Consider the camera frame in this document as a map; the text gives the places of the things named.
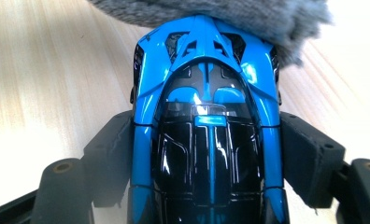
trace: wooden surface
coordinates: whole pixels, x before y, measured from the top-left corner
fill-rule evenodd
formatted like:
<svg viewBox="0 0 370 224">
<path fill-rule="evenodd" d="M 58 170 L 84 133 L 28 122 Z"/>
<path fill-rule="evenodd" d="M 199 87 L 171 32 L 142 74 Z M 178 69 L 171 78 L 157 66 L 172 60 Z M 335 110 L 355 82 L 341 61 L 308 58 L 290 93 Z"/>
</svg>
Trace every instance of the wooden surface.
<svg viewBox="0 0 370 224">
<path fill-rule="evenodd" d="M 370 159 L 370 4 L 330 1 L 335 24 L 282 71 L 283 111 Z M 43 169 L 82 149 L 129 108 L 135 42 L 149 29 L 115 21 L 86 0 L 0 1 L 0 205 L 38 188 Z M 334 223 L 287 186 L 292 223 Z M 122 210 L 96 211 L 123 223 Z"/>
</svg>

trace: toy car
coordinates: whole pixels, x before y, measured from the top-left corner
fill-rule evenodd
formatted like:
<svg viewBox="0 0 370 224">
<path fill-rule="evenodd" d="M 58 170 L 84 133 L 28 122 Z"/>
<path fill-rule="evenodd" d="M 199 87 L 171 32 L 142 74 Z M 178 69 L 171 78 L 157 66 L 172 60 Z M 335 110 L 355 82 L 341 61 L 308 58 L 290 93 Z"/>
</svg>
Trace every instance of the toy car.
<svg viewBox="0 0 370 224">
<path fill-rule="evenodd" d="M 129 223 L 287 223 L 278 61 L 207 16 L 135 48 Z"/>
</svg>

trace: microfiber cloth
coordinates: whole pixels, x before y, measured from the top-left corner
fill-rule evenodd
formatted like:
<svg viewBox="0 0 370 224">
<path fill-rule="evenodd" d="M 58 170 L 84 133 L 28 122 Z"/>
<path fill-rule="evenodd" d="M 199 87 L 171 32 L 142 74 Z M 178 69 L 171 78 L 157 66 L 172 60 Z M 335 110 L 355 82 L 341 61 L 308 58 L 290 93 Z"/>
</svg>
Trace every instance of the microfiber cloth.
<svg viewBox="0 0 370 224">
<path fill-rule="evenodd" d="M 325 0 L 88 0 L 127 23 L 157 27 L 205 14 L 264 39 L 277 48 L 280 66 L 301 65 L 305 41 L 330 23 Z"/>
</svg>

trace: gray cloth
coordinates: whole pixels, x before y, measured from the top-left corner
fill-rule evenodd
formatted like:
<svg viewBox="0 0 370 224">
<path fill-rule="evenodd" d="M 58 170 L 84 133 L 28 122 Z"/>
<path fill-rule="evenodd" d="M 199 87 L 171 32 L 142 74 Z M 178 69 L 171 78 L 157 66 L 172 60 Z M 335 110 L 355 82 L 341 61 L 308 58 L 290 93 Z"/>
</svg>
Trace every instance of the gray cloth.
<svg viewBox="0 0 370 224">
<path fill-rule="evenodd" d="M 330 22 L 325 0 L 88 0 L 106 14 L 131 24 L 156 27 L 206 14 L 269 41 L 281 67 L 302 64 L 300 50 Z"/>
</svg>

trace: wood grain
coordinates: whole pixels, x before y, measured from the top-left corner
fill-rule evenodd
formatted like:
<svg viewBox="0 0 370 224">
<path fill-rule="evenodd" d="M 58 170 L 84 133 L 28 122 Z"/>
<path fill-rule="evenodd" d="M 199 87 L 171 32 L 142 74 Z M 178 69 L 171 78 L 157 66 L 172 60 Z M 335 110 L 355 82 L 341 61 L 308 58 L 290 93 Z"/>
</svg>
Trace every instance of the wood grain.
<svg viewBox="0 0 370 224">
<path fill-rule="evenodd" d="M 329 2 L 335 24 L 305 44 L 304 67 L 282 71 L 282 110 L 370 158 L 370 5 Z M 38 188 L 43 169 L 82 149 L 129 108 L 135 43 L 149 29 L 115 21 L 85 0 L 0 1 L 0 205 Z M 287 186 L 292 223 L 334 223 Z M 125 203 L 96 210 L 124 223 Z"/>
</svg>

